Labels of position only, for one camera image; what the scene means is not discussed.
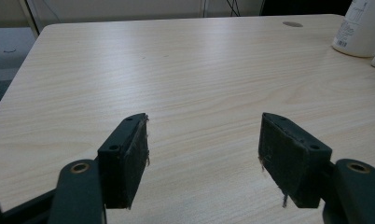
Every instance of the wood grain surface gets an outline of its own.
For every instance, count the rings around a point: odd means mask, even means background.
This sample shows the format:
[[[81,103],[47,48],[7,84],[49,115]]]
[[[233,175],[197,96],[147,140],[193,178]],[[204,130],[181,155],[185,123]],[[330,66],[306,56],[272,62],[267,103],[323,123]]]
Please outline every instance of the wood grain surface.
[[[284,21],[303,27],[290,27]],[[295,121],[332,161],[375,166],[375,68],[330,47],[335,15],[120,21],[45,28],[0,104],[3,210],[94,159],[126,117],[149,115],[151,164],[109,223],[322,223],[257,159],[263,112]]]

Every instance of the table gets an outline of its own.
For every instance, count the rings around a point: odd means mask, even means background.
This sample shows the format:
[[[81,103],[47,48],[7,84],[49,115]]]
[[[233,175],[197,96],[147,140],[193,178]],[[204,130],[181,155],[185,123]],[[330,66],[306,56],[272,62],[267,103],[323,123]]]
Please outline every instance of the table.
[[[284,21],[298,22],[291,27]],[[332,161],[375,166],[375,68],[330,47],[335,15],[48,26],[0,103],[3,210],[94,159],[129,115],[149,115],[151,164],[109,223],[322,223],[257,159],[261,115],[295,121]]]

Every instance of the light wood tabletop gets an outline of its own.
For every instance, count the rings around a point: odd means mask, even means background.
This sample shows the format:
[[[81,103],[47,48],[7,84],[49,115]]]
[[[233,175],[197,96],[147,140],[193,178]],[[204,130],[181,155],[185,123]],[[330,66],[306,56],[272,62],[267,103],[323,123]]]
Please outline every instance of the light wood tabletop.
[[[302,27],[284,25],[298,22]],[[119,21],[45,28],[0,103],[4,211],[94,159],[126,117],[149,115],[150,166],[109,223],[322,223],[257,158],[279,114],[375,167],[375,68],[330,47],[336,15]]]

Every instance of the wooden table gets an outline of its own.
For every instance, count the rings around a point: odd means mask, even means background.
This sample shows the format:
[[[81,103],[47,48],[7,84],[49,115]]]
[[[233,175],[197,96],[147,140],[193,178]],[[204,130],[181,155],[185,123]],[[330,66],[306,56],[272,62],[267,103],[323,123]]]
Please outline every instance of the wooden table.
[[[284,21],[299,22],[290,27]],[[0,104],[3,210],[93,159],[129,115],[149,115],[151,164],[109,223],[322,223],[262,172],[263,112],[375,166],[375,68],[330,47],[335,15],[47,27]]]

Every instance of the bottle label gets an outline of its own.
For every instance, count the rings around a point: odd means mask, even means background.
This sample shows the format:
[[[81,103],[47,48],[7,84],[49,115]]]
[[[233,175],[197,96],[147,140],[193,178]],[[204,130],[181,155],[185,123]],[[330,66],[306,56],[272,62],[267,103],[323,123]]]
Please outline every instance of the bottle label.
[[[368,9],[370,0],[353,0],[350,8],[345,14],[344,21],[333,39],[333,45],[346,48],[351,37],[354,35],[355,30],[358,28],[365,10]]]

